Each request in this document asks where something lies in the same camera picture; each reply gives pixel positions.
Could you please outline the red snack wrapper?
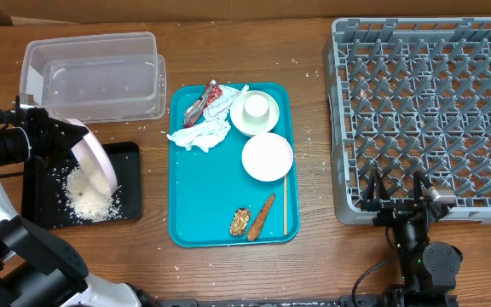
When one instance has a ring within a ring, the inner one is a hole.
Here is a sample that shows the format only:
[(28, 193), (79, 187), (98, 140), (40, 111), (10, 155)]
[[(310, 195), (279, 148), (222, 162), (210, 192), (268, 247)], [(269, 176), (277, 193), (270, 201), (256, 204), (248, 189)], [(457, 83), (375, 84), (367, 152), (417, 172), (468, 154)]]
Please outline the red snack wrapper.
[(182, 126), (189, 128), (195, 125), (204, 110), (221, 95), (222, 90), (217, 84), (217, 81), (212, 79), (206, 85), (202, 95), (185, 111), (185, 119), (183, 120)]

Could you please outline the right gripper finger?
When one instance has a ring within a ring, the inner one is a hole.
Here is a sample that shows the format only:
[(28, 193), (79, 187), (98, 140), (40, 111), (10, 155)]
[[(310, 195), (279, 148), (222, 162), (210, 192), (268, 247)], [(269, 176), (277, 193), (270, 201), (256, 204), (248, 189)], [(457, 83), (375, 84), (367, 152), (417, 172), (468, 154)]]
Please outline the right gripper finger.
[(431, 187), (432, 183), (422, 171), (417, 170), (413, 173), (413, 197), (415, 201), (423, 199), (422, 188), (429, 190)]
[(367, 190), (364, 193), (364, 199), (368, 201), (390, 199), (390, 195), (376, 168), (371, 169)]

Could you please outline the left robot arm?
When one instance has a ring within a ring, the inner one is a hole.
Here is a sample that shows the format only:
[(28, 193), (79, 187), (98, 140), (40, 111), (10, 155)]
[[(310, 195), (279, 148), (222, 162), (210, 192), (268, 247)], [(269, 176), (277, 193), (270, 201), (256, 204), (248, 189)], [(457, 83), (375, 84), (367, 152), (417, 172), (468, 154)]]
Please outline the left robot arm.
[[(34, 177), (37, 167), (54, 164), (88, 132), (42, 108), (0, 108), (0, 166), (24, 163), (22, 175)], [(129, 283), (91, 274), (67, 241), (21, 217), (0, 183), (0, 306), (159, 304)]]

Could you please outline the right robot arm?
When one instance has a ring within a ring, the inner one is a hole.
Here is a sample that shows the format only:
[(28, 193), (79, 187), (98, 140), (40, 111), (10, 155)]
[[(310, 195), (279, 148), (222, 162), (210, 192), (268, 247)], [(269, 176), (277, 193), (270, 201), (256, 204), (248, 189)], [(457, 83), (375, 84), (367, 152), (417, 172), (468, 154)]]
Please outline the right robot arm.
[[(373, 211), (373, 225), (385, 228), (385, 238), (396, 251), (394, 258), (375, 264), (356, 280), (351, 291), (354, 306), (456, 306), (448, 293), (456, 288), (462, 252), (444, 242), (432, 242), (430, 225), (445, 217), (457, 196), (438, 188), (422, 171), (413, 173), (413, 197), (392, 199), (377, 170), (372, 170), (361, 199), (363, 211)], [(360, 283), (373, 271), (399, 263), (401, 285), (380, 295), (358, 295)]]

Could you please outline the white napkin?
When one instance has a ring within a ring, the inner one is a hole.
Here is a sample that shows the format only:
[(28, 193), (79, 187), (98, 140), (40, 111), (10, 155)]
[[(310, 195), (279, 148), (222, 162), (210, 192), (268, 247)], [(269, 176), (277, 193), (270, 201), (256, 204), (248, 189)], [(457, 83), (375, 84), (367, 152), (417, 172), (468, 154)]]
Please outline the white napkin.
[(167, 138), (178, 147), (190, 151), (192, 147), (198, 147), (204, 153), (222, 142), (230, 131), (230, 123), (227, 120), (230, 106), (236, 98), (249, 90), (246, 84), (240, 90), (227, 85), (219, 85), (222, 94), (210, 102), (203, 110), (204, 120), (191, 128), (182, 128)]

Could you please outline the large white plate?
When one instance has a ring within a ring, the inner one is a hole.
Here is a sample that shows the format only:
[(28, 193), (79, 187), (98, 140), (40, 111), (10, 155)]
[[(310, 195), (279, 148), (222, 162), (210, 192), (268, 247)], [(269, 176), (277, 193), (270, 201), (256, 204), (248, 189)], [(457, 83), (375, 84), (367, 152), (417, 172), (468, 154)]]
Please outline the large white plate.
[(65, 121), (87, 130), (82, 140), (72, 147), (72, 154), (78, 162), (81, 177), (88, 188), (105, 198), (111, 198), (118, 188), (118, 180), (105, 149), (81, 121), (78, 119), (65, 119)]

